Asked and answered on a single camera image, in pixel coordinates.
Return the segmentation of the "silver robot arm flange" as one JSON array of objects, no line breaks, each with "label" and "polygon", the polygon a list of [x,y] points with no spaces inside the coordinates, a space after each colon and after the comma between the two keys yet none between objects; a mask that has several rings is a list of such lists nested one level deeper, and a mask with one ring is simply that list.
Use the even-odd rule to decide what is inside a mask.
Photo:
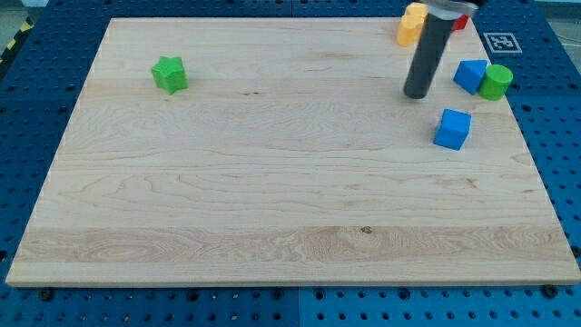
[{"label": "silver robot arm flange", "polygon": [[428,6],[431,15],[448,21],[455,21],[462,15],[471,17],[480,8],[479,5],[471,2],[459,2],[451,0],[422,0]]}]

